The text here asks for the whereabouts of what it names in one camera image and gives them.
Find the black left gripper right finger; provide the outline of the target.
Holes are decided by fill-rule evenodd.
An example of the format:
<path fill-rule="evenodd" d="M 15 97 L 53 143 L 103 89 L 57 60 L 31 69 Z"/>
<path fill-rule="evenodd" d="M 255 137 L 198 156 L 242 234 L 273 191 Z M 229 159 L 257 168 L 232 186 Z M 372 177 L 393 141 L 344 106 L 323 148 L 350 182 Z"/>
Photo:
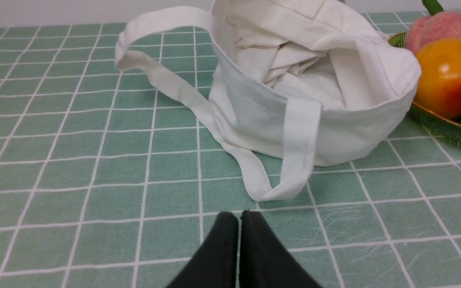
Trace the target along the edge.
<path fill-rule="evenodd" d="M 320 288 L 284 248 L 258 211 L 241 216 L 241 288 Z"/>

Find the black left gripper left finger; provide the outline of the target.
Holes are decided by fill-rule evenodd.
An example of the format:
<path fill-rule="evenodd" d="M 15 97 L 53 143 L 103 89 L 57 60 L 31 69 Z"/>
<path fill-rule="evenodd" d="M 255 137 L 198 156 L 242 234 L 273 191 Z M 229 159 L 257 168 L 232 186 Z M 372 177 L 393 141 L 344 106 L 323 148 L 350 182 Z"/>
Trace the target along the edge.
<path fill-rule="evenodd" d="M 186 266 L 168 288 L 234 288 L 236 286 L 239 222 L 221 212 Z"/>

